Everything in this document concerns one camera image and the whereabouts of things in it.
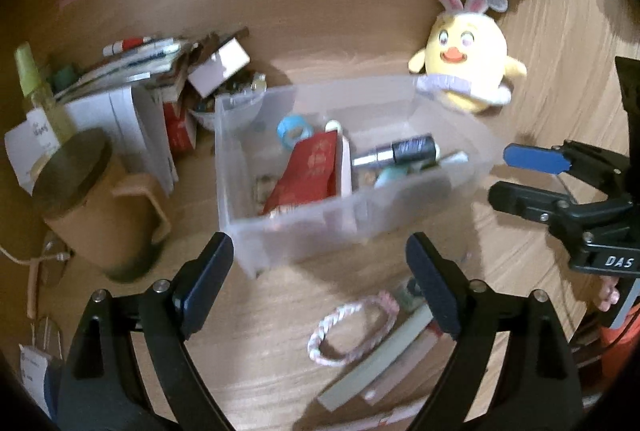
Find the person's right hand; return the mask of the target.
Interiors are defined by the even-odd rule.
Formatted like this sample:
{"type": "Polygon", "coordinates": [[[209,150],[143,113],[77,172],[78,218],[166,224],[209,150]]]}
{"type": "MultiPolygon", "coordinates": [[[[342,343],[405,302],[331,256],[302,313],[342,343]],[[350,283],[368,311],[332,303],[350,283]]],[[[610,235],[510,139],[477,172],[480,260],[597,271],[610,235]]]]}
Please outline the person's right hand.
{"type": "Polygon", "coordinates": [[[620,292],[617,289],[618,278],[601,276],[597,295],[593,298],[593,304],[601,312],[607,312],[620,301],[620,292]]]}

